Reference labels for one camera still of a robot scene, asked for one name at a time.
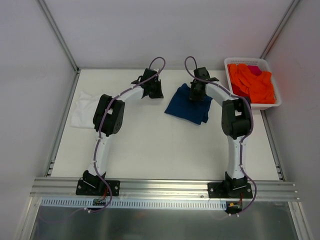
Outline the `blue printed t-shirt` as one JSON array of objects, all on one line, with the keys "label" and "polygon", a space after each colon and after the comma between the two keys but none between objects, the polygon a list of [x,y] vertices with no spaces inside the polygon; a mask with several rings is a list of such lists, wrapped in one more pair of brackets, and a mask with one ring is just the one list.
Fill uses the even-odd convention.
[{"label": "blue printed t-shirt", "polygon": [[206,95],[204,100],[191,101],[190,93],[191,88],[186,83],[182,84],[171,98],[164,113],[196,125],[207,123],[213,98]]}]

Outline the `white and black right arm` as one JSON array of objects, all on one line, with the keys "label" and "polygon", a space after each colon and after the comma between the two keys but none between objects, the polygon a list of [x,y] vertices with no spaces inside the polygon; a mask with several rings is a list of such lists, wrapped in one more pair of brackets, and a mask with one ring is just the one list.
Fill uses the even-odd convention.
[{"label": "white and black right arm", "polygon": [[244,152],[248,136],[253,131],[253,118],[247,99],[227,90],[217,78],[210,77],[205,67],[196,68],[191,75],[189,98],[199,102],[211,97],[222,108],[221,128],[228,141],[228,166],[225,179],[214,191],[235,198],[244,191],[248,177],[244,173]]}]

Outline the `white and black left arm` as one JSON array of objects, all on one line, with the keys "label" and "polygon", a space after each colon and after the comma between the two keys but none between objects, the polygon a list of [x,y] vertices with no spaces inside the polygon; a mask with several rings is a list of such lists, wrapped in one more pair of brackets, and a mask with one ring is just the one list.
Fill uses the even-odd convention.
[{"label": "white and black left arm", "polygon": [[83,172],[82,180],[93,195],[99,195],[107,186],[103,179],[107,173],[107,159],[112,138],[123,124],[126,102],[140,100],[144,97],[162,99],[162,84],[159,70],[146,68],[143,75],[130,84],[130,87],[112,97],[103,94],[93,116],[96,131],[96,145],[92,162]]}]

